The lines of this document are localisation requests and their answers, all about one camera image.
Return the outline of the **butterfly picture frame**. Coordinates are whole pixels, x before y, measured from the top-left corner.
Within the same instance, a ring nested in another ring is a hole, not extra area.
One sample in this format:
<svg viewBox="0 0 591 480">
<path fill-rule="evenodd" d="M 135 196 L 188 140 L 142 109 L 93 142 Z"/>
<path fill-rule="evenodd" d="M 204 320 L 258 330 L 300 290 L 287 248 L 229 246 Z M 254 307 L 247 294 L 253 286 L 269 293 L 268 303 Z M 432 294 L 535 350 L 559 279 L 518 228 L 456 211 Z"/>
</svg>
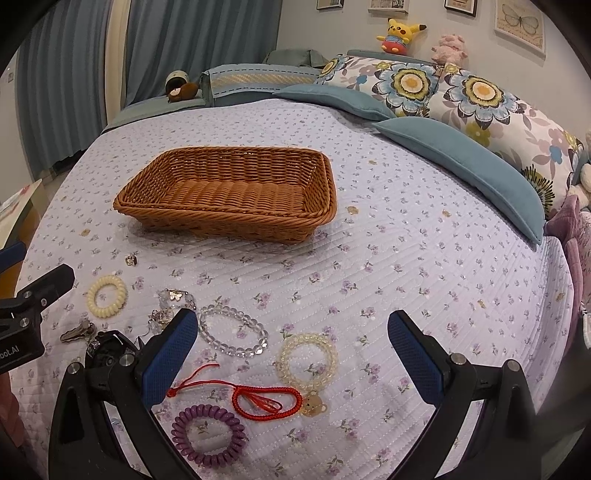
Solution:
<svg viewBox="0 0 591 480">
<path fill-rule="evenodd" d="M 546 56 L 544 15 L 530 1 L 496 0 L 494 30 Z"/>
</svg>

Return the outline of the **white bear plush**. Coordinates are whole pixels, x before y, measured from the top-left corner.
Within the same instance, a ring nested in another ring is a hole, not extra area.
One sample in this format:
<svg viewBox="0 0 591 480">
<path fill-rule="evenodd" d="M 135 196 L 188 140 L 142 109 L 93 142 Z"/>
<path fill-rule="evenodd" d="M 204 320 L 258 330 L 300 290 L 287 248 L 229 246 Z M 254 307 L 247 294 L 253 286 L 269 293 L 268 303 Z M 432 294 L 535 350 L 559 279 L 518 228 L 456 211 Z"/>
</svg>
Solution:
<svg viewBox="0 0 591 480">
<path fill-rule="evenodd" d="M 585 135 L 585 144 L 568 132 L 564 134 L 573 153 L 574 169 L 574 181 L 569 186 L 567 198 L 576 198 L 580 210 L 590 209 L 590 131 Z"/>
</svg>

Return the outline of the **yellowish bead bracelet bear charm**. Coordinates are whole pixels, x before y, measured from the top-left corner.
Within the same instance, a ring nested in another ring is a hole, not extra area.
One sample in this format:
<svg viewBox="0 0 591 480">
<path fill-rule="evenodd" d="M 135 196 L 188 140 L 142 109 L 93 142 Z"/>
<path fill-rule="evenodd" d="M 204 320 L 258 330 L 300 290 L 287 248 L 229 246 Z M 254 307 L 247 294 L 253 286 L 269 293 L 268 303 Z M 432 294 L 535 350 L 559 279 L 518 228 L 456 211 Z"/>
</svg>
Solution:
<svg viewBox="0 0 591 480">
<path fill-rule="evenodd" d="M 337 375 L 339 356 L 334 343 L 325 335 L 301 333 L 283 341 L 276 357 L 276 372 L 287 386 L 303 396 L 300 413 L 315 417 L 328 405 L 322 393 Z"/>
</svg>

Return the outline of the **left floral pillow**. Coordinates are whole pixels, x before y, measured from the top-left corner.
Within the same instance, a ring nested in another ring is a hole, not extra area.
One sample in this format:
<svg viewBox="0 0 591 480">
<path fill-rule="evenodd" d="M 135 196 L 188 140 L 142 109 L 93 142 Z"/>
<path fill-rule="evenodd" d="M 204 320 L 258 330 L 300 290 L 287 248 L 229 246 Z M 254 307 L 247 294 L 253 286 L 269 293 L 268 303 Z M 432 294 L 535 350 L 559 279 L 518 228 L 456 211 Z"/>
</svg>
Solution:
<svg viewBox="0 0 591 480">
<path fill-rule="evenodd" d="M 370 95 L 398 117 L 428 117 L 443 69 L 417 60 L 338 55 L 325 64 L 315 83 Z"/>
</svg>

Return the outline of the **wooden side table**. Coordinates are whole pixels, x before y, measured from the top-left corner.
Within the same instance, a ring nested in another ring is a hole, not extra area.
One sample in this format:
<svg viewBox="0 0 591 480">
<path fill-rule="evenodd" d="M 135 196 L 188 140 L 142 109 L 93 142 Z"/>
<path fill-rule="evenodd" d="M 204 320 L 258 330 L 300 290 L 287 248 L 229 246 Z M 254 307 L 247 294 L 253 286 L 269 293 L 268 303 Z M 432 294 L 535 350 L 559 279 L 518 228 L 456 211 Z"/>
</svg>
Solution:
<svg viewBox="0 0 591 480">
<path fill-rule="evenodd" d="M 23 187 L 1 211 L 1 248 L 23 242 L 29 247 L 49 200 L 41 180 Z"/>
</svg>

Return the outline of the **floral pillow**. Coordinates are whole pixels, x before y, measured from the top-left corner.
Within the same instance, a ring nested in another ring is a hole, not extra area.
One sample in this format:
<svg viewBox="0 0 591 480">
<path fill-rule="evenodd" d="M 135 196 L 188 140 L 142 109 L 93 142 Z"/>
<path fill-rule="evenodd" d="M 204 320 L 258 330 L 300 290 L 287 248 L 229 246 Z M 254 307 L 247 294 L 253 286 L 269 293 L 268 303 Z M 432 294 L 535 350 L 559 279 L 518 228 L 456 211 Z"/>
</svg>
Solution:
<svg viewBox="0 0 591 480">
<path fill-rule="evenodd" d="M 448 63 L 429 116 L 467 135 L 519 171 L 536 190 L 545 216 L 564 203 L 586 161 L 581 140 L 542 111 L 482 76 Z"/>
<path fill-rule="evenodd" d="M 443 69 L 417 60 L 338 55 L 325 64 L 315 83 L 370 95 L 398 117 L 428 117 Z"/>
</svg>

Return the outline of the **silver keys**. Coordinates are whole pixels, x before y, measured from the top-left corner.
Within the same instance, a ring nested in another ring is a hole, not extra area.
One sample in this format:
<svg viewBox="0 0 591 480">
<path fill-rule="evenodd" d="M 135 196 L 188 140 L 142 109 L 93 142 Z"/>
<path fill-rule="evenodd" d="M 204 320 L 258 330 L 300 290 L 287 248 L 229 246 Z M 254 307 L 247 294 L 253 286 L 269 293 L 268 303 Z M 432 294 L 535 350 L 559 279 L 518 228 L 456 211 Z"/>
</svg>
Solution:
<svg viewBox="0 0 591 480">
<path fill-rule="evenodd" d="M 96 334 L 95 324 L 88 319 L 82 320 L 76 327 L 60 335 L 62 343 L 71 343 L 78 340 L 90 341 Z"/>
</svg>

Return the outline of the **right floral pillow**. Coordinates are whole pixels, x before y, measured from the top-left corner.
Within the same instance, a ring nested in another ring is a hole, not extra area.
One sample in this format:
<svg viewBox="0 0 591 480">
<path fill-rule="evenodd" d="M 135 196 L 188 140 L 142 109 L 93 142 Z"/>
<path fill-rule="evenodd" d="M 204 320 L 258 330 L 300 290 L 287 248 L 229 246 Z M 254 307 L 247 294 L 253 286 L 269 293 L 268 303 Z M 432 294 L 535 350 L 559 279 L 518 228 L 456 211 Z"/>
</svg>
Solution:
<svg viewBox="0 0 591 480">
<path fill-rule="evenodd" d="M 482 76 L 448 63 L 429 116 L 467 135 L 519 171 L 536 190 L 545 216 L 564 203 L 586 161 L 581 140 L 542 111 Z"/>
</svg>

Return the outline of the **brown wicker basket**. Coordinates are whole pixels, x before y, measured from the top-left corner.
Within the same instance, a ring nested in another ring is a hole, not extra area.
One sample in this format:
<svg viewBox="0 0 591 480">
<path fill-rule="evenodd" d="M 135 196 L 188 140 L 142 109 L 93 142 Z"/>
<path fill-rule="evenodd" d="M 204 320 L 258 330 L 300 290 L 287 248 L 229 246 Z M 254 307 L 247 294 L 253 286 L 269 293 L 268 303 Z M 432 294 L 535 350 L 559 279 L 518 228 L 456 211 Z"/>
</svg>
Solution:
<svg viewBox="0 0 591 480">
<path fill-rule="evenodd" d="M 329 158 L 311 149 L 191 146 L 155 157 L 113 207 L 145 228 L 283 244 L 338 210 Z"/>
</svg>

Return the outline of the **blue curtain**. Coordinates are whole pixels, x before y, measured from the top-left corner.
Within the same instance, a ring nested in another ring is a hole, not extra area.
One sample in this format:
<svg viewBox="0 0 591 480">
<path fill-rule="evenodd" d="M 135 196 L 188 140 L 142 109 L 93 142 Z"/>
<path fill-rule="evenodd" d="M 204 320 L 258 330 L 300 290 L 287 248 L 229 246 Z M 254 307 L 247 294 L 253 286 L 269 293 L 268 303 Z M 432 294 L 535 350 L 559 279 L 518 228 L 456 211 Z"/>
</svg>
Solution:
<svg viewBox="0 0 591 480">
<path fill-rule="evenodd" d="M 121 106 L 160 95 L 166 76 L 259 63 L 276 46 L 279 1 L 133 1 L 124 23 Z M 34 178 L 86 150 L 108 124 L 112 1 L 59 1 L 17 54 L 16 111 Z"/>
</svg>

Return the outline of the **green folded cloth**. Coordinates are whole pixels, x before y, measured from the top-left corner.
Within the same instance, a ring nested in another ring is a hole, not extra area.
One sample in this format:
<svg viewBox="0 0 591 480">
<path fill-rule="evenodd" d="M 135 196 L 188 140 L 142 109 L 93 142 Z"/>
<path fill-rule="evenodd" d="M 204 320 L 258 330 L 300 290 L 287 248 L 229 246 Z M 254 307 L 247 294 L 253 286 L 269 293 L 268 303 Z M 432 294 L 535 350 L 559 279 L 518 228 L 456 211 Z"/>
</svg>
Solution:
<svg viewBox="0 0 591 480">
<path fill-rule="evenodd" d="M 324 55 L 314 49 L 276 49 L 263 59 L 270 65 L 287 65 L 322 69 L 329 62 Z"/>
</svg>

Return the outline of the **yellow Pikachu plush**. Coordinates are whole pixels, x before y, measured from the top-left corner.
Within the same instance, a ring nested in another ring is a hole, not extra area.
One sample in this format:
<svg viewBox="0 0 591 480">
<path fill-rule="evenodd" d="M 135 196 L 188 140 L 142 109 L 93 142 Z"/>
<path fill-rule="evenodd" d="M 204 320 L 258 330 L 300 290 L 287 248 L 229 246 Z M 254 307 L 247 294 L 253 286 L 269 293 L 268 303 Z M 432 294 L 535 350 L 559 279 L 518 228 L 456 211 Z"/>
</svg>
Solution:
<svg viewBox="0 0 591 480">
<path fill-rule="evenodd" d="M 390 54 L 407 55 L 415 35 L 427 29 L 425 24 L 407 25 L 395 18 L 388 19 L 388 30 L 384 36 L 377 36 L 381 49 Z"/>
</svg>

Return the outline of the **small gold charm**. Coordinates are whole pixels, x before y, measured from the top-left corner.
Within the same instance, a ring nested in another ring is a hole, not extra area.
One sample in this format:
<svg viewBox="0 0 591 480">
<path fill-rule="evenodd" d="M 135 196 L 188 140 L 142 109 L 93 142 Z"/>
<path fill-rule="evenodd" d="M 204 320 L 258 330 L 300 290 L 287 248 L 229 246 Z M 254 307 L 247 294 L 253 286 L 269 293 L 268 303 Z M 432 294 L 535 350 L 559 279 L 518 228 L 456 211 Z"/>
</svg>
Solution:
<svg viewBox="0 0 591 480">
<path fill-rule="evenodd" d="M 127 266 L 136 266 L 138 263 L 136 255 L 133 253 L 126 255 L 125 256 L 125 263 Z"/>
</svg>

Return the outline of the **teal cushion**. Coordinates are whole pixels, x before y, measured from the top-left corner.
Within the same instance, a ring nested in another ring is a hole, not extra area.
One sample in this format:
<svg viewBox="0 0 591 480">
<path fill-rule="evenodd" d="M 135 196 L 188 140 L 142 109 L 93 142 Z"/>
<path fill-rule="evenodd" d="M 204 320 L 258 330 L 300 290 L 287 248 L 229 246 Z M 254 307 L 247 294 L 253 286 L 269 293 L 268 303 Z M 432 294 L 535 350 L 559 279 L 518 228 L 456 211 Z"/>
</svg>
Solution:
<svg viewBox="0 0 591 480">
<path fill-rule="evenodd" d="M 366 93 L 331 85 L 297 84 L 273 93 L 274 97 L 335 108 L 370 121 L 394 118 L 383 102 Z"/>
<path fill-rule="evenodd" d="M 460 131 L 435 120 L 377 122 L 382 135 L 478 190 L 531 242 L 542 242 L 545 214 L 534 187 L 514 167 Z"/>
</svg>

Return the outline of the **purple blanket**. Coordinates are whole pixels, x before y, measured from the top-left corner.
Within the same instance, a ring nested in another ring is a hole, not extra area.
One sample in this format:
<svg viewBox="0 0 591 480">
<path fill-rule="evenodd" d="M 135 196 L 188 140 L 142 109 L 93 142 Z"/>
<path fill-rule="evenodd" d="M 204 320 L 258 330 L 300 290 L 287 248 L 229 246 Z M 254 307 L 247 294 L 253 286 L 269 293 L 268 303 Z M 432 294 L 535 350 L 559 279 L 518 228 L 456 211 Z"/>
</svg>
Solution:
<svg viewBox="0 0 591 480">
<path fill-rule="evenodd" d="M 577 196 L 569 195 L 547 222 L 545 234 L 559 239 L 575 287 L 575 304 L 590 311 L 590 212 L 582 209 Z"/>
</svg>

